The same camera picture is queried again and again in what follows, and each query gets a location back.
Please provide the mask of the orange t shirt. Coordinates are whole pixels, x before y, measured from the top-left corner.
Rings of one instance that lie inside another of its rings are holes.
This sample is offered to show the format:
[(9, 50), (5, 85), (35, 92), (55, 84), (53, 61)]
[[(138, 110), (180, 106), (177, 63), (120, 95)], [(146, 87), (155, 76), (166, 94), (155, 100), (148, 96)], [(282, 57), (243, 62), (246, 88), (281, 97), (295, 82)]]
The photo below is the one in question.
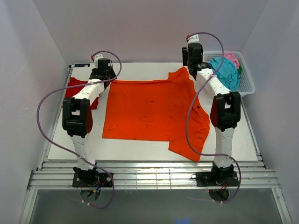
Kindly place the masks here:
[(110, 84), (102, 137), (106, 139), (167, 141), (169, 150), (199, 161), (191, 146), (202, 152), (210, 119), (198, 99), (186, 68), (166, 80), (113, 81)]

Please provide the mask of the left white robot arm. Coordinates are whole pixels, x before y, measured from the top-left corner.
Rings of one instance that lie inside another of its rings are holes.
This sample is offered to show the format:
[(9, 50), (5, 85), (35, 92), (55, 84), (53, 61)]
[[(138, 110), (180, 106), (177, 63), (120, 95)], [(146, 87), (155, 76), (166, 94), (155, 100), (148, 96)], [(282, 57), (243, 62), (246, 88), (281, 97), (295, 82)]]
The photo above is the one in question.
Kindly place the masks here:
[(92, 104), (110, 84), (110, 79), (115, 79), (112, 61), (104, 58), (102, 54), (93, 57), (95, 68), (92, 69), (87, 85), (77, 94), (63, 101), (63, 129), (70, 136), (78, 165), (74, 168), (77, 174), (84, 173), (83, 181), (88, 186), (95, 186), (99, 182), (95, 158), (90, 149), (85, 146), (88, 134), (93, 127)]

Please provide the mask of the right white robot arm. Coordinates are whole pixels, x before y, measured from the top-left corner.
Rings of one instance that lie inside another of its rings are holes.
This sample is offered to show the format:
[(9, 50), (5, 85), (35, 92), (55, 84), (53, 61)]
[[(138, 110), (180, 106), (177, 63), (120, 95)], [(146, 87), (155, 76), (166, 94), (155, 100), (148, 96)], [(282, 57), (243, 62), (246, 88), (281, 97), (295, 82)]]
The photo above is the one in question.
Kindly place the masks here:
[(241, 96), (239, 92), (232, 92), (226, 88), (211, 66), (203, 61), (203, 47), (199, 42), (188, 43), (182, 52), (183, 65), (187, 66), (189, 74), (201, 84), (199, 90), (206, 89), (213, 97), (210, 121), (216, 133), (215, 154), (202, 154), (191, 146), (188, 134), (189, 120), (185, 126), (187, 143), (193, 152), (214, 157), (211, 180), (216, 185), (222, 185), (234, 172), (232, 142), (235, 128), (241, 119)]

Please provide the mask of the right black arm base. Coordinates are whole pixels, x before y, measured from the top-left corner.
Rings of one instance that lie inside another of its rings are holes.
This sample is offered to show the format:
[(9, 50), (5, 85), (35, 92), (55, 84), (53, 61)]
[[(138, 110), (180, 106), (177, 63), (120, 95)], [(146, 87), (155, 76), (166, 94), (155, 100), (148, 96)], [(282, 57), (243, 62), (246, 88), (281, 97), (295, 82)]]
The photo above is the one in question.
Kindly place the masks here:
[(212, 163), (212, 169), (210, 171), (196, 172), (191, 177), (196, 181), (197, 187), (209, 187), (209, 186), (232, 186), (237, 187), (239, 180), (237, 173), (234, 171), (234, 166), (231, 164), (228, 167), (217, 167)]

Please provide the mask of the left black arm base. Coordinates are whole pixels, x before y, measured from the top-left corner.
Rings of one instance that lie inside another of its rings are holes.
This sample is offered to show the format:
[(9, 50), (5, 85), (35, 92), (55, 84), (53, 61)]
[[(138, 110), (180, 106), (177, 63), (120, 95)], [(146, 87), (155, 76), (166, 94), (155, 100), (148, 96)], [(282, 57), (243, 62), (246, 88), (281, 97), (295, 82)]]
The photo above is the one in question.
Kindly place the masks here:
[(72, 187), (75, 188), (97, 188), (97, 187), (112, 187), (113, 173), (98, 172), (96, 168), (82, 170), (78, 167), (73, 167), (75, 172), (73, 176)]

